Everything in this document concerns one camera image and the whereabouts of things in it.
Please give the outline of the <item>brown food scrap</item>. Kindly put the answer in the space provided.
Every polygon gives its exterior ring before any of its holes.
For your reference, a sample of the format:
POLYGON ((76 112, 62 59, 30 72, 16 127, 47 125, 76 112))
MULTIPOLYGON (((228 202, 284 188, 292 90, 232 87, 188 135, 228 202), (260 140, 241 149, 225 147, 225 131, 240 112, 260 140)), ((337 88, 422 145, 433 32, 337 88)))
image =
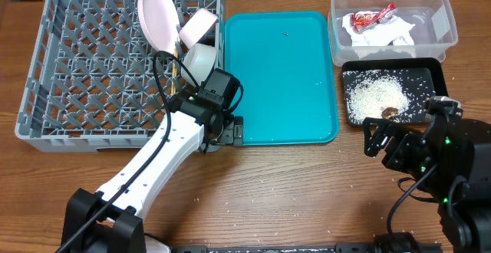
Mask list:
POLYGON ((385 120, 392 120, 398 115, 398 109, 395 107, 387 107, 382 111, 382 118, 385 120))

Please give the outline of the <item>white rice pile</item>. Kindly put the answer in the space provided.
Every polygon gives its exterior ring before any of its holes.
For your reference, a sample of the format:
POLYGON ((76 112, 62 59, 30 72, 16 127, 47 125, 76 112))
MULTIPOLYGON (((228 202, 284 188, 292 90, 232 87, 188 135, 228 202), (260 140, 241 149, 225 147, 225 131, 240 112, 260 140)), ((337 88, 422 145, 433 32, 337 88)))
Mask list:
POLYGON ((402 115, 409 110, 410 99, 404 92, 402 79, 380 71, 352 74, 354 82, 346 90, 348 119, 362 124, 366 117, 383 118, 384 111, 402 115))

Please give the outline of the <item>grey small bowl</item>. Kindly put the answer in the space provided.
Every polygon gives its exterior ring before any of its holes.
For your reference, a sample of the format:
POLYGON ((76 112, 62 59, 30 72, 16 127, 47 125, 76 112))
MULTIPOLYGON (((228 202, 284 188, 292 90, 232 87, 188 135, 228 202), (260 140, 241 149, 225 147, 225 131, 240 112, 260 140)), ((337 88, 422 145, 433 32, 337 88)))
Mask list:
POLYGON ((192 74, 198 84, 201 84, 213 69, 216 60, 216 49, 205 44, 195 44, 183 59, 184 66, 192 74))

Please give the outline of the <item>wooden chopstick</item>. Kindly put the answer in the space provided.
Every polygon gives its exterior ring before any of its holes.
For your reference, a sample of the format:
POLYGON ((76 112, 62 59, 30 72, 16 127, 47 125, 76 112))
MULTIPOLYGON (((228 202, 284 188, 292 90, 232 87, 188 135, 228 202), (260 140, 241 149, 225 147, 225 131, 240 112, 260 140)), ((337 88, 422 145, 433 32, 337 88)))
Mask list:
POLYGON ((175 80, 176 80, 176 77, 177 77, 177 65, 176 65, 176 62, 173 61, 172 62, 172 84, 171 84, 171 94, 174 95, 176 94, 177 92, 177 89, 176 89, 176 83, 175 83, 175 80))

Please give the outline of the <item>white shallow bowl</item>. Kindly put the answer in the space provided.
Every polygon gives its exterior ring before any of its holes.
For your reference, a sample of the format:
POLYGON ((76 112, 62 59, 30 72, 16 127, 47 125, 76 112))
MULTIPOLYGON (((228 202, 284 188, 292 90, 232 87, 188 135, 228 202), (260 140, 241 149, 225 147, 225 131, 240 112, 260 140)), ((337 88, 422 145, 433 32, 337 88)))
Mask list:
POLYGON ((215 25, 218 17, 205 8, 199 9, 179 32, 181 41, 190 49, 215 25))

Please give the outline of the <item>large white round plate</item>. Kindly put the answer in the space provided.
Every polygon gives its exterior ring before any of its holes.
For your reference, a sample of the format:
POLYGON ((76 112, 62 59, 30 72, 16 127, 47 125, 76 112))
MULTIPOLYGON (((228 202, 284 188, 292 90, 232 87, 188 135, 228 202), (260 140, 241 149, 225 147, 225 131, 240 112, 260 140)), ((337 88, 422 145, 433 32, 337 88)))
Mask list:
POLYGON ((180 23, 173 0, 137 0, 137 14, 143 35, 151 47, 173 54, 180 23))

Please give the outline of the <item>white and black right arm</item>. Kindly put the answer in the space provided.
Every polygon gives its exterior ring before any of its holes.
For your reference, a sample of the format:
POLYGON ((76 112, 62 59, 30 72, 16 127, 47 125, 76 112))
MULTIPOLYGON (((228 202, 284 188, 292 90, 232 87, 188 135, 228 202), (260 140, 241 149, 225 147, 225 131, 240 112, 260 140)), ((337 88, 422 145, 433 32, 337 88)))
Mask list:
POLYGON ((440 224, 456 252, 490 250, 490 125, 435 116, 425 131, 389 120, 363 122, 364 152, 385 152, 388 169, 409 174, 438 204, 440 224))

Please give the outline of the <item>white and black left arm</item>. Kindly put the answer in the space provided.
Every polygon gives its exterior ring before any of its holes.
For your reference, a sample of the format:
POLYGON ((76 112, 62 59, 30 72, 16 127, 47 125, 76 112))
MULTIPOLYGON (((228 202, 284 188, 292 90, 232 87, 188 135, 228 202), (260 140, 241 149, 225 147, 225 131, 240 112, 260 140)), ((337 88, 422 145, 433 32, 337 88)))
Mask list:
POLYGON ((193 152, 222 136, 243 87, 214 69, 193 91, 164 101, 165 116, 136 156, 95 193, 79 189, 68 201, 60 252, 168 252, 143 222, 162 188, 193 152))

